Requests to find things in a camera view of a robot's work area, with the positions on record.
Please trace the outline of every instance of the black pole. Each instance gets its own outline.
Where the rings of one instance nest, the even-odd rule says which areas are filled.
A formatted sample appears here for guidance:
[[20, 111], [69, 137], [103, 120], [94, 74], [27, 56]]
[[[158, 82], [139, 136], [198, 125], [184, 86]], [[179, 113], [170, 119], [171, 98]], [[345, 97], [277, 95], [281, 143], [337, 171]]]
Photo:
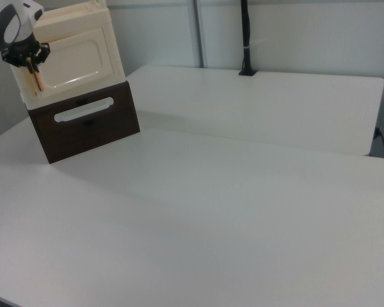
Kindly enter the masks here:
[[243, 67], [239, 75], [253, 76], [256, 70], [250, 64], [250, 19], [248, 12], [248, 0], [241, 0], [242, 30], [243, 30]]

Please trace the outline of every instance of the white table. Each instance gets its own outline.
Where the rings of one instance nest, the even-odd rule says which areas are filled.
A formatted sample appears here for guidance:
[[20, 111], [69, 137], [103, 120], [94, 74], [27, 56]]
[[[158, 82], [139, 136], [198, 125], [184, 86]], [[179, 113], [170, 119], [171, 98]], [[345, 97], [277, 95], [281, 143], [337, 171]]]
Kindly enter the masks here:
[[146, 127], [368, 155], [384, 80], [142, 67], [128, 77]]
[[0, 137], [21, 307], [384, 307], [384, 160], [160, 129], [48, 165]]

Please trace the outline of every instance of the white drawer handle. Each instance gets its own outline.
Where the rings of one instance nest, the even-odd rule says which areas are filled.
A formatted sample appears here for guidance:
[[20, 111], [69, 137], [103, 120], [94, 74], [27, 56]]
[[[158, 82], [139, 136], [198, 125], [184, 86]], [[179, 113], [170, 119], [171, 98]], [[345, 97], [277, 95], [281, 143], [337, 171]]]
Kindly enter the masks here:
[[76, 107], [65, 112], [58, 113], [54, 115], [54, 120], [56, 122], [69, 122], [70, 120], [75, 120], [77, 118], [90, 115], [105, 109], [108, 109], [114, 104], [114, 99], [111, 97], [86, 104], [85, 106]]

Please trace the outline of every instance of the black cable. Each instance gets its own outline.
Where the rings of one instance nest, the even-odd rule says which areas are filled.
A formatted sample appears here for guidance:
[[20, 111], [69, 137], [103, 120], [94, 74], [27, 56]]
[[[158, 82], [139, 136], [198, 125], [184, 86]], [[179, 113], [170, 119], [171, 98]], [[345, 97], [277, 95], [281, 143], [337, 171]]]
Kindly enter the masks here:
[[378, 135], [381, 136], [381, 139], [383, 140], [383, 147], [384, 147], [384, 135], [381, 131], [378, 132]]
[[[250, 48], [250, 16], [249, 15], [248, 15], [248, 23], [249, 23], [249, 26], [248, 26], [249, 46], [247, 46], [247, 47]], [[243, 57], [243, 62], [242, 62], [242, 70], [244, 70], [244, 57]]]

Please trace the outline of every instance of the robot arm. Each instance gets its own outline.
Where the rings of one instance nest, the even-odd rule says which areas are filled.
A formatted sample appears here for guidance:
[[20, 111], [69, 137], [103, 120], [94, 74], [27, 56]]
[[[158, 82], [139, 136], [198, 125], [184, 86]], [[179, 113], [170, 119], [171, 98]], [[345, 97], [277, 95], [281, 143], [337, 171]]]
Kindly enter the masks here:
[[39, 43], [33, 34], [43, 6], [32, 0], [0, 0], [0, 52], [2, 59], [16, 67], [39, 72], [50, 53], [48, 43]]

